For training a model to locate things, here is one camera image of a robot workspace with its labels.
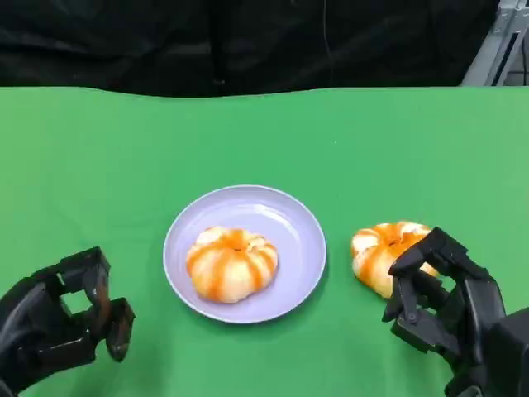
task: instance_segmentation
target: orange stripe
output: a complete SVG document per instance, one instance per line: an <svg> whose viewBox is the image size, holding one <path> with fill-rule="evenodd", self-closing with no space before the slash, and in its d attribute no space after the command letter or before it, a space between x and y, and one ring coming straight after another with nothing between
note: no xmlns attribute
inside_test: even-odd
<svg viewBox="0 0 529 397"><path fill-rule="evenodd" d="M254 281L254 289L258 290L263 284L263 278L261 277L259 267L253 262L253 260L248 254L243 252L242 255L245 259L246 266L248 267L248 271L250 272L251 278Z"/></svg>
<svg viewBox="0 0 529 397"><path fill-rule="evenodd" d="M219 247L218 242L214 242L208 246L202 246L198 248L188 259L188 273L191 275L193 267L197 264L197 261L208 252L216 250Z"/></svg>
<svg viewBox="0 0 529 397"><path fill-rule="evenodd" d="M389 244L399 236L398 227L393 224L385 226L377 225L373 227L373 229L380 235L380 239L384 242L384 244Z"/></svg>
<svg viewBox="0 0 529 397"><path fill-rule="evenodd" d="M263 257L264 263L266 263L266 267L268 267L270 275L273 275L275 266L274 266L274 260L272 259L272 257L268 255L268 253L265 251L259 251L259 255Z"/></svg>
<svg viewBox="0 0 529 397"><path fill-rule="evenodd" d="M234 250L242 250L245 248L242 229L233 229L231 231L231 248Z"/></svg>
<svg viewBox="0 0 529 397"><path fill-rule="evenodd" d="M382 255L385 248L386 247L384 245L378 245L372 248L372 252L369 253L369 255L365 258L364 263L360 267L358 278L370 287L372 287L371 275L373 274L373 269L377 265L377 260Z"/></svg>
<svg viewBox="0 0 529 397"><path fill-rule="evenodd" d="M221 300L222 281L224 280L227 264L232 256L232 250L223 249L220 258L213 265L213 282L207 292L209 299Z"/></svg>
<svg viewBox="0 0 529 397"><path fill-rule="evenodd" d="M374 229L360 229L356 234L358 234L359 236L373 236L380 238L380 233L378 233Z"/></svg>

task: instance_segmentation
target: metal frame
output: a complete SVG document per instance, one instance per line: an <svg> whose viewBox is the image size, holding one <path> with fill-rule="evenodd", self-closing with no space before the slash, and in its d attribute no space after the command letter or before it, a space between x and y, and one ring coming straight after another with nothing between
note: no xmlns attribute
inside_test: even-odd
<svg viewBox="0 0 529 397"><path fill-rule="evenodd" d="M463 79L463 86L501 86L529 27L526 0L501 0L493 28Z"/></svg>

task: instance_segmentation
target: cable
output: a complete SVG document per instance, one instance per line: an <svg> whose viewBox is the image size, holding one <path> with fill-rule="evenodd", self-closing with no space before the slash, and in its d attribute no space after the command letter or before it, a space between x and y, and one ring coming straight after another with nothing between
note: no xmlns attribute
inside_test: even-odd
<svg viewBox="0 0 529 397"><path fill-rule="evenodd" d="M522 39L522 65L523 65L523 85L527 85L527 52L526 39Z"/></svg>
<svg viewBox="0 0 529 397"><path fill-rule="evenodd" d="M331 87L332 80L334 79L334 60L332 59L331 47L329 46L329 40L327 39L327 0L323 0L322 28L323 41L325 41L325 50L327 52L327 59L329 60L329 68L331 69L331 75L329 76L328 83L328 85Z"/></svg>

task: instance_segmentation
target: pumpkin-shaped bun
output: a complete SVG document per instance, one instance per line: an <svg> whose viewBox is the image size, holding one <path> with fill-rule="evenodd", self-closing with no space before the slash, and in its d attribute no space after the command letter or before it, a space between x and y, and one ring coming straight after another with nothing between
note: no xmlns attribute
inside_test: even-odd
<svg viewBox="0 0 529 397"><path fill-rule="evenodd" d="M393 292L393 277L388 274L389 268L430 230L413 222L381 223L359 230L351 240L353 272L377 294L390 298ZM437 276L437 271L426 262L421 270Z"/></svg>
<svg viewBox="0 0 529 397"><path fill-rule="evenodd" d="M187 267L202 297L233 304L270 284L278 267L278 252L258 234L210 227L191 246Z"/></svg>

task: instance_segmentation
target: plate rim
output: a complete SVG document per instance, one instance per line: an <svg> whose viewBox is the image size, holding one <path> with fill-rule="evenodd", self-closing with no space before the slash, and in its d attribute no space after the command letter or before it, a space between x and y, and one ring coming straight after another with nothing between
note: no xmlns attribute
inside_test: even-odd
<svg viewBox="0 0 529 397"><path fill-rule="evenodd" d="M173 231L173 229L174 229L176 223L178 222L178 220L187 211L189 211L191 209L191 207L193 207L197 202L199 202L199 201L201 201L201 200L203 200L203 199L205 199L205 198L207 198L207 197L209 197L211 195L217 194L219 192L222 192L222 191L225 191L225 190L231 190L231 189L244 189L244 188L246 188L246 189L253 188L253 189L268 190L268 191L283 195L283 196L293 200L295 203L300 205L305 210L306 213L308 213L310 218L312 218L312 220L316 224L317 233L318 233L319 237L323 241L322 258L320 258L321 261L322 261L322 266L321 266L321 269L319 271L319 274L317 275L317 277L314 278L314 281L312 282L311 287L308 290L308 292L306 294L304 294L300 299L297 299L295 301L295 304L290 309L283 309L282 311L278 312L277 314L274 314L272 316L267 316L265 318L262 318L262 319L259 319L259 320L256 320L256 321L255 320L233 320L233 319L229 319L229 318L224 318L222 316L217 316L215 314L208 313L206 310L200 309L197 306L195 306L194 304L192 304L191 302L189 302L189 300L186 297L184 297L182 293L180 293L180 291L176 288L176 286L174 285L173 281L171 280L171 277L169 276L169 270L168 270L168 263L167 263L168 261L166 260L166 252L168 251L168 245L169 245L169 236L170 236L171 232ZM288 194L288 193L284 192L283 190L279 190L279 189L272 188L272 187L269 187L269 186L264 186L262 184L234 184L234 185L231 185L231 186L225 186L223 188L214 189L214 190L212 190L212 191L210 191L208 193L205 193L205 194L199 196L198 198L194 199L191 203L189 203L187 206L185 206L185 208L183 210L181 210L179 212L179 214L176 216L176 218L171 223L171 226L169 227L169 230L165 234L164 249L162 251L162 262L163 262L163 265L164 265L165 278L167 279L167 281L171 285L171 288L173 289L173 291L178 295L180 300L182 300L189 308L191 308L192 310L194 310L197 313L200 313L204 317L207 317L207 318L210 318L210 319L213 319L213 320L217 320L217 321L220 321L220 322L223 322L223 323L231 323L231 324L257 324L257 323L264 323L264 322L267 322L267 321L270 321L270 320L273 320L273 319L276 319L276 318L283 317L285 314L288 314L288 313L294 311L295 309L297 309L303 302L305 302L305 300L307 300L307 298L314 292L314 290L320 284L320 281L321 281L321 279L323 277L323 273L325 272L325 268L327 266L326 260L327 260L326 236L325 236L325 233L324 233L324 231L322 229L322 225L319 223L319 221L317 220L317 218L314 215L314 213L312 213L312 211L305 204L303 204L300 200L298 200L297 198L295 198L291 194Z"/></svg>

